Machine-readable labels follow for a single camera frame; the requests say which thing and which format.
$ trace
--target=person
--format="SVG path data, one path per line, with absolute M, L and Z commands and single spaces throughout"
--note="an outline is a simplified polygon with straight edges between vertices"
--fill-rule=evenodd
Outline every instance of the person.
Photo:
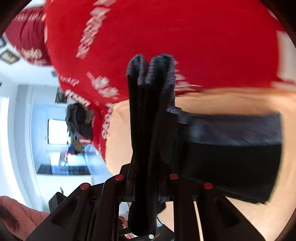
M 48 215 L 49 213 L 28 208 L 10 197 L 0 196 L 0 219 L 11 234 L 23 241 Z M 118 225 L 120 229 L 128 227 L 122 216 L 118 217 Z
M 126 101 L 126 68 L 141 53 L 175 59 L 176 96 L 282 84 L 282 25 L 249 0 L 47 1 L 46 49 L 68 98 L 94 110 L 93 146 L 106 160 L 113 106 Z

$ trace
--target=gray fabric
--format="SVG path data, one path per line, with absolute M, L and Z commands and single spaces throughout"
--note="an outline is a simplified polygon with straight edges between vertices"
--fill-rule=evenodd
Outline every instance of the gray fabric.
M 171 55 L 161 54 L 154 57 L 149 64 L 148 73 L 145 79 L 145 83 L 154 85 L 157 88 L 157 84 L 159 81 L 155 81 L 155 79 L 163 78 L 163 86 L 161 87 L 161 94 L 164 94 L 168 88 L 176 84 L 176 76 L 175 76 L 175 60 Z M 170 100 L 168 103 L 168 108 L 175 106 L 175 92 L 172 91 L 170 95 Z
M 176 106 L 169 106 L 167 109 L 166 109 L 167 112 L 169 113 L 172 113 L 172 114 L 180 114 L 182 112 L 182 109 L 181 108 L 178 108 Z
M 129 61 L 126 75 L 137 78 L 137 85 L 142 86 L 145 81 L 147 69 L 148 63 L 146 62 L 144 56 L 142 54 L 137 54 Z
M 264 146 L 282 143 L 279 113 L 241 116 L 181 112 L 178 122 L 189 125 L 187 140 L 198 144 Z

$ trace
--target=white ceiling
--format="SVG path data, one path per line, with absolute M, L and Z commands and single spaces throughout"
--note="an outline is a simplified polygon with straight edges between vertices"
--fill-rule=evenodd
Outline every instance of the white ceiling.
M 44 0 L 32 0 L 27 7 L 43 4 Z M 0 54 L 6 49 L 14 51 L 13 46 L 8 43 L 5 48 L 0 49 Z M 22 58 L 12 65 L 0 60 L 0 73 L 19 84 L 58 86 L 57 78 L 51 75 L 52 70 L 52 67 L 32 65 Z

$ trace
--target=black object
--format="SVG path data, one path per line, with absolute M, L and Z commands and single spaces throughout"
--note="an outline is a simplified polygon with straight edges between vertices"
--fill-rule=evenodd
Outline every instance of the black object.
M 38 174 L 46 174 L 46 175 L 52 175 L 52 166 L 51 165 L 40 165 L 38 171 Z
M 1 37 L 0 38 L 0 48 L 3 48 L 5 46 L 6 46 L 6 41 L 5 41 L 4 37 Z
M 205 241 L 263 241 L 250 222 L 215 188 L 196 184 L 174 175 L 164 165 L 157 175 L 157 199 L 174 201 L 175 241 L 199 241 L 193 201 L 197 202 Z M 120 202 L 133 199 L 133 163 L 105 183 L 82 184 L 67 197 L 27 238 L 27 241 L 110 241 L 125 240 L 118 230 Z M 156 228 L 150 233 L 158 236 Z M 148 236 L 135 240 L 148 240 Z
M 269 199 L 281 159 L 281 118 L 198 115 L 175 107 L 175 66 L 169 55 L 148 65 L 135 56 L 127 70 L 135 193 L 128 225 L 151 232 L 160 203 L 160 163 L 199 183 L 211 182 L 225 195 L 248 202 Z
M 67 106 L 66 123 L 69 131 L 79 137 L 93 139 L 90 123 L 85 123 L 86 111 L 79 103 Z
M 52 213 L 65 199 L 64 194 L 57 192 L 48 202 L 50 212 Z
M 55 70 L 52 70 L 50 73 L 52 74 L 52 77 L 57 77 L 57 72 Z

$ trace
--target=white wall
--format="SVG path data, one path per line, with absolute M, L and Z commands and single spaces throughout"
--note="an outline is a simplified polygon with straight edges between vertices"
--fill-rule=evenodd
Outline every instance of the white wall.
M 9 196 L 31 207 L 15 154 L 14 113 L 18 86 L 1 74 L 0 81 L 0 195 Z
M 46 85 L 34 85 L 31 94 L 31 103 L 37 104 L 48 104 L 52 106 L 56 106 L 55 97 L 57 94 L 56 86 L 46 86 Z
M 90 174 L 93 177 L 94 184 L 100 184 L 105 182 L 113 175 L 109 172 L 105 161 L 101 155 L 86 155 L 85 161 L 89 169 Z
M 69 166 L 86 166 L 86 162 L 82 153 L 68 156 Z
M 15 154 L 32 207 L 42 210 L 43 199 L 35 176 L 30 141 L 31 103 L 27 96 L 31 89 L 28 85 L 19 85 L 17 91 L 14 119 Z

